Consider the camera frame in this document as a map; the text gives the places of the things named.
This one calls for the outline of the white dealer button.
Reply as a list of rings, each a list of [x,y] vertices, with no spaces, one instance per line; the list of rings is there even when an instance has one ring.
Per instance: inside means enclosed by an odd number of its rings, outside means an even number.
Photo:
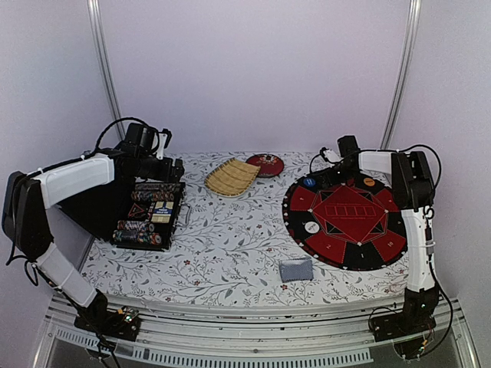
[[[304,227],[305,227],[305,231],[309,234],[316,234],[321,229],[319,224],[313,221],[306,222]]]

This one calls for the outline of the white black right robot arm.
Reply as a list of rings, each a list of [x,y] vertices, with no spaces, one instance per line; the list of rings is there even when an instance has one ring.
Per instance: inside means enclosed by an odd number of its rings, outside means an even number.
[[[384,174],[390,180],[407,236],[409,273],[404,292],[408,307],[397,317],[397,328],[413,334],[425,324],[426,311],[437,305],[442,292],[433,266],[433,203],[441,174],[433,176],[423,144],[406,149],[360,149],[355,136],[338,139],[339,153],[322,148],[318,156],[339,173],[366,171]]]

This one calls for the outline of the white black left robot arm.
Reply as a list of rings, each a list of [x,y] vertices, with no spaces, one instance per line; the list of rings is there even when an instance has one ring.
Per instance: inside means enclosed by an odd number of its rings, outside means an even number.
[[[2,230],[19,258],[85,308],[84,319],[98,333],[114,326],[107,300],[88,283],[56,245],[48,213],[58,208],[95,238],[109,240],[117,220],[130,207],[138,179],[176,182],[183,164],[164,155],[172,133],[128,117],[126,135],[114,148],[95,147],[78,158],[31,173],[13,172],[7,181]]]

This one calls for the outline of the orange big blind button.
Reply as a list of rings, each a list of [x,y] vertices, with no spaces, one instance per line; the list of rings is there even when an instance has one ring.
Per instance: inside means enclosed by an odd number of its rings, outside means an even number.
[[[366,186],[375,186],[376,182],[374,179],[372,179],[371,177],[366,177],[363,179],[363,183],[366,185]]]

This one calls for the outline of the blue small blind button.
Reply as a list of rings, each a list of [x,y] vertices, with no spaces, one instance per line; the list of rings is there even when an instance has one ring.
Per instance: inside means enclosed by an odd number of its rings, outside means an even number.
[[[311,177],[305,177],[303,179],[303,184],[308,188],[312,188],[312,187],[316,187],[317,181]]]

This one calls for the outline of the woven bamboo tray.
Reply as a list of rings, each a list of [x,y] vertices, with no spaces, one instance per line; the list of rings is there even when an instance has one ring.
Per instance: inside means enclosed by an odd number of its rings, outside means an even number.
[[[259,174],[260,167],[231,158],[215,168],[204,181],[205,187],[220,196],[238,197],[246,192]]]

